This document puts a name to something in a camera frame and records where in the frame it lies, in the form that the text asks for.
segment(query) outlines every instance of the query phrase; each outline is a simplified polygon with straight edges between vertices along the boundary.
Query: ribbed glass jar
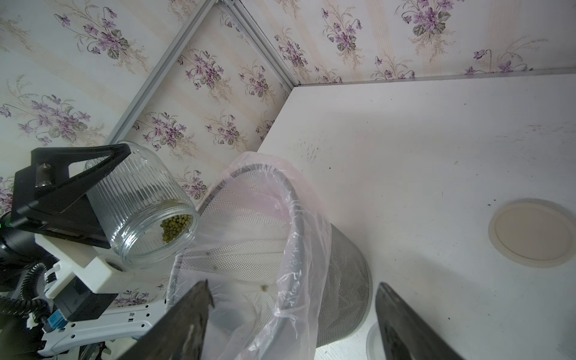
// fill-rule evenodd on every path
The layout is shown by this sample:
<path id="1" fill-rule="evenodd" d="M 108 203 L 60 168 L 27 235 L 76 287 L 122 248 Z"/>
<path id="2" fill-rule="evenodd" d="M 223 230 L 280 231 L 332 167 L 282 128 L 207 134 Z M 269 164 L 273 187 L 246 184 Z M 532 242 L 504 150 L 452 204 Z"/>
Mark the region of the ribbed glass jar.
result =
<path id="1" fill-rule="evenodd" d="M 156 154 L 136 143 L 123 143 L 129 145 L 131 154 L 87 196 L 122 261 L 131 268 L 151 267 L 192 242 L 199 216 Z M 88 161 L 86 168 L 101 160 Z M 190 219 L 175 218 L 178 215 Z"/>

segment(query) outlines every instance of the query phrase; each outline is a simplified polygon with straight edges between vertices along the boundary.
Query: white tabletop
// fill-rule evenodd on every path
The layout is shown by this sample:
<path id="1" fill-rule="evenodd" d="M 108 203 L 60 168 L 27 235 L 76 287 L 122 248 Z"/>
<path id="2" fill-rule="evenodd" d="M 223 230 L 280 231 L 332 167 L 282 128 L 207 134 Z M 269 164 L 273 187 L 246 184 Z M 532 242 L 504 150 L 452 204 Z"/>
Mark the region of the white tabletop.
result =
<path id="1" fill-rule="evenodd" d="M 574 74 L 298 87 L 259 151 L 303 171 L 374 289 L 388 282 L 465 359 L 566 359 L 576 259 L 514 263 L 488 223 L 525 198 L 576 212 L 574 94 Z M 316 358 L 366 359 L 371 307 Z"/>

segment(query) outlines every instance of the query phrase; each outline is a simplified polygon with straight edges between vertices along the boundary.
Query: floral wallpaper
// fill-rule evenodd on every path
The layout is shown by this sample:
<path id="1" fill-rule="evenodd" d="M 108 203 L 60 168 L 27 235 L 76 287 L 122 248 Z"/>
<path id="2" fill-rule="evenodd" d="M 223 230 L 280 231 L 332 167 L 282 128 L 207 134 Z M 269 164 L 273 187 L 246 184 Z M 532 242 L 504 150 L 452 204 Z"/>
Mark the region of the floral wallpaper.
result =
<path id="1" fill-rule="evenodd" d="M 163 276 L 157 271 L 140 271 L 126 289 L 112 301 L 110 307 L 143 305 L 163 299 L 169 281 L 167 276 Z"/>
<path id="2" fill-rule="evenodd" d="M 168 3 L 175 14 L 195 6 Z M 198 204 L 220 171 L 242 152 L 258 149 L 285 94 L 234 19 L 217 6 L 126 139 L 153 149 Z"/>
<path id="3" fill-rule="evenodd" d="M 576 66 L 570 0 L 243 4 L 301 84 Z"/>
<path id="4" fill-rule="evenodd" d="M 14 172 L 29 165 L 32 149 L 105 141 L 196 4 L 0 6 L 0 213 L 10 210 Z M 286 98 L 234 18 L 215 6 L 126 139 L 155 151 L 198 204 L 220 171 L 258 149 Z M 116 305 L 148 301 L 152 291 L 143 289 L 128 289 Z"/>

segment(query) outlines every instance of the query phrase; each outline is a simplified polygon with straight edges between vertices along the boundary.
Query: purple flower pattern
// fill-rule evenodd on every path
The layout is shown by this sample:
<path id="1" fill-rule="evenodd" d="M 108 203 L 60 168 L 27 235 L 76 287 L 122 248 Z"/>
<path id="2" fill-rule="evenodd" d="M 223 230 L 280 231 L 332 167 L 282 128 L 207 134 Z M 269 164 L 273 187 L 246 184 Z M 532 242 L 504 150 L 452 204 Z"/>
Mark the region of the purple flower pattern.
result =
<path id="1" fill-rule="evenodd" d="M 243 67 L 242 70 L 244 72 L 238 74 L 238 77 L 246 85 L 246 94 L 258 96 L 260 101 L 265 101 L 266 103 L 269 100 L 272 100 L 272 103 L 276 102 L 274 100 L 274 91 L 266 83 L 264 66 L 258 66 L 256 61 L 254 61 L 252 68 Z"/>
<path id="2" fill-rule="evenodd" d="M 276 120 L 276 119 L 265 120 L 264 118 L 266 118 L 266 111 L 264 112 L 264 114 L 262 114 L 262 125 L 258 125 L 256 127 L 256 133 L 260 135 L 260 141 L 264 141 L 264 139 L 266 139 L 266 135 L 268 135 L 268 132 L 270 131 L 272 125 L 274 124 L 274 121 Z"/>
<path id="3" fill-rule="evenodd" d="M 532 67 L 524 62 L 520 55 L 520 50 L 538 50 L 536 43 L 547 41 L 546 39 L 536 39 L 525 41 L 526 36 L 514 41 L 506 50 L 499 56 L 493 56 L 491 49 L 482 49 L 474 51 L 473 59 L 478 62 L 478 67 L 475 69 L 473 66 L 466 69 L 465 75 L 474 75 L 477 73 L 511 73 L 512 71 L 530 71 Z"/>
<path id="4" fill-rule="evenodd" d="M 116 66 L 125 66 L 131 73 L 134 73 L 133 60 L 136 60 L 144 68 L 144 71 L 148 71 L 148 57 L 143 55 L 143 49 L 136 48 L 135 41 L 128 41 L 123 37 L 122 31 L 117 29 L 116 24 L 111 20 L 118 15 L 109 7 L 104 6 L 102 16 L 94 17 L 90 14 L 90 9 L 97 9 L 98 6 L 92 5 L 90 0 L 85 1 L 84 9 L 79 8 L 74 2 L 69 5 L 59 3 L 67 13 L 54 14 L 54 17 L 61 22 L 63 27 L 76 34 L 78 49 L 82 52 L 80 47 L 82 45 L 91 54 L 101 55 L 105 52 L 109 58 L 117 61 Z M 82 26 L 82 30 L 75 29 L 70 18 L 86 24 Z"/>
<path id="5" fill-rule="evenodd" d="M 284 60 L 292 64 L 294 71 L 304 80 L 310 81 L 310 70 L 306 68 L 308 61 L 304 58 L 304 50 L 300 45 L 290 38 L 290 28 L 282 29 L 281 35 L 275 35 L 274 40 L 278 42 L 278 51 Z"/>
<path id="6" fill-rule="evenodd" d="M 342 78 L 336 76 L 335 70 L 336 69 L 327 70 L 324 66 L 315 66 L 314 71 L 317 74 L 316 81 L 318 84 L 336 84 L 342 82 Z"/>
<path id="7" fill-rule="evenodd" d="M 403 60 L 396 63 L 396 58 L 390 58 L 384 54 L 384 58 L 375 57 L 374 64 L 376 65 L 376 72 L 372 74 L 371 78 L 374 80 L 392 80 L 392 79 L 414 79 L 416 74 L 413 70 L 408 69 L 406 65 L 411 60 Z M 382 71 L 381 65 L 386 63 L 386 69 Z"/>
<path id="8" fill-rule="evenodd" d="M 412 32 L 416 38 L 410 40 L 416 44 L 416 54 L 428 46 L 431 47 L 430 61 L 446 53 L 444 47 L 452 44 L 444 39 L 452 33 L 446 30 L 446 20 L 451 17 L 448 10 L 453 7 L 452 0 L 402 0 L 395 13 L 401 11 L 406 24 L 414 23 Z"/>
<path id="9" fill-rule="evenodd" d="M 184 175 L 176 176 L 176 181 L 182 186 L 182 189 L 188 194 L 192 200 L 201 200 L 208 187 L 204 184 L 204 181 L 200 179 L 202 173 L 198 170 L 187 171 L 188 168 L 184 169 Z"/>
<path id="10" fill-rule="evenodd" d="M 236 24 L 232 21 L 232 19 L 226 13 L 222 13 L 220 15 L 220 25 L 226 26 L 227 28 L 230 28 L 230 29 L 235 29 L 236 32 L 240 33 L 238 37 L 241 39 L 244 38 L 244 35 L 240 31 L 239 27 L 236 26 Z"/>
<path id="11" fill-rule="evenodd" d="M 12 193 L 14 192 L 14 176 L 10 176 L 4 180 L 0 176 L 0 211 L 4 215 L 12 210 Z"/>
<path id="12" fill-rule="evenodd" d="M 330 42 L 336 43 L 338 55 L 342 57 L 344 64 L 351 63 L 356 69 L 362 64 L 361 59 L 364 56 L 361 54 L 362 49 L 356 46 L 356 30 L 362 30 L 362 25 L 360 20 L 352 15 L 353 9 L 353 6 L 349 6 L 341 13 L 338 7 L 328 3 L 328 10 L 322 8 L 322 18 L 326 23 L 322 34 L 326 35 Z"/>
<path id="13" fill-rule="evenodd" d="M 22 89 L 30 85 L 29 82 L 22 82 L 22 78 L 17 78 L 15 89 L 9 88 L 16 103 L 6 103 L 0 107 L 0 114 L 4 117 L 11 117 L 14 113 L 24 120 L 18 124 L 22 133 L 28 137 L 34 135 L 43 146 L 50 144 L 54 138 L 62 138 L 69 145 L 101 145 L 104 125 L 89 128 L 86 123 L 90 122 L 90 116 L 76 111 L 70 104 L 72 100 L 62 100 L 54 94 L 22 94 Z"/>
<path id="14" fill-rule="evenodd" d="M 196 144 L 192 135 L 185 135 L 186 126 L 178 123 L 178 116 L 167 112 L 146 112 L 134 122 L 132 128 L 141 132 L 143 143 L 152 145 L 155 151 L 167 146 L 179 160 L 183 155 L 193 157 Z"/>
<path id="15" fill-rule="evenodd" d="M 206 126 L 206 130 L 213 134 L 214 143 L 228 144 L 238 151 L 244 151 L 248 147 L 248 141 L 236 129 L 235 119 L 232 114 L 220 115 L 219 119 L 214 117 L 211 119 L 210 125 Z"/>
<path id="16" fill-rule="evenodd" d="M 220 99 L 228 100 L 228 96 L 232 93 L 232 89 L 228 85 L 230 79 L 223 77 L 224 69 L 216 64 L 216 56 L 210 55 L 207 51 L 199 51 L 197 49 L 188 49 L 185 51 L 186 55 L 180 55 L 177 63 L 183 66 L 184 64 L 190 67 L 190 70 L 185 70 L 186 79 L 194 84 L 196 90 L 199 90 L 206 85 L 208 94 L 217 103 Z"/>
<path id="17" fill-rule="evenodd" d="M 122 306 L 142 305 L 151 301 L 151 299 L 149 299 L 150 293 L 141 293 L 138 290 L 139 289 L 126 290 L 118 294 L 114 301 L 112 301 L 112 305 L 120 308 Z"/>

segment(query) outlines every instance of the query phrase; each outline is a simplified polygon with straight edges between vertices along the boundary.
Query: plastic bag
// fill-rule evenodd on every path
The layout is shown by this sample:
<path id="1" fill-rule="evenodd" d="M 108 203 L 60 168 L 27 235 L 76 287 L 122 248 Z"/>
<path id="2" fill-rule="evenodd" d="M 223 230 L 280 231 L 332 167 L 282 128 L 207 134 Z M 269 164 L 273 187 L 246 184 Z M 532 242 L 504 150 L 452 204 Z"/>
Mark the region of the plastic bag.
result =
<path id="1" fill-rule="evenodd" d="M 208 279 L 202 359 L 313 359 L 331 225 L 300 171 L 244 153 L 199 206 L 196 239 L 178 255 L 168 306 Z"/>

